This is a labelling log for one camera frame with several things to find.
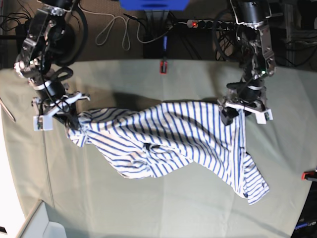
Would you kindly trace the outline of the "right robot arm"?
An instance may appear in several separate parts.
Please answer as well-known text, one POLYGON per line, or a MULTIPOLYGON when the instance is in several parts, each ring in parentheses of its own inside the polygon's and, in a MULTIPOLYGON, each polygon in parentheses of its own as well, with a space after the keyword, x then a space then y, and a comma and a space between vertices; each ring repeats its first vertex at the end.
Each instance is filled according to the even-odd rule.
POLYGON ((88 23, 77 0, 43 0, 16 58, 14 69, 36 91, 34 130, 52 130, 56 119, 68 129, 78 130, 78 100, 90 97, 69 93, 65 80, 73 76, 74 64, 88 39, 88 23))

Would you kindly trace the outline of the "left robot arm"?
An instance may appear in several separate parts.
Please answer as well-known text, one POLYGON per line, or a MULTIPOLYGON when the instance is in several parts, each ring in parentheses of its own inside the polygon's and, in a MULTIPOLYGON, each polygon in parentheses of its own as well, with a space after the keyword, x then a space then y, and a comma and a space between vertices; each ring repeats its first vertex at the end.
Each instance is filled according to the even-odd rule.
POLYGON ((275 55, 272 49, 269 18, 271 9, 266 0, 230 0, 228 7, 217 14, 212 25, 212 38, 216 51, 225 61, 237 62, 243 70, 240 81, 228 83, 227 93, 218 100, 220 118, 230 125, 238 117, 239 110, 254 114, 258 124, 272 120, 272 112, 266 105, 264 80, 275 74, 275 55), (225 15, 235 20, 229 43, 234 46, 227 55, 220 45, 217 25, 225 15))

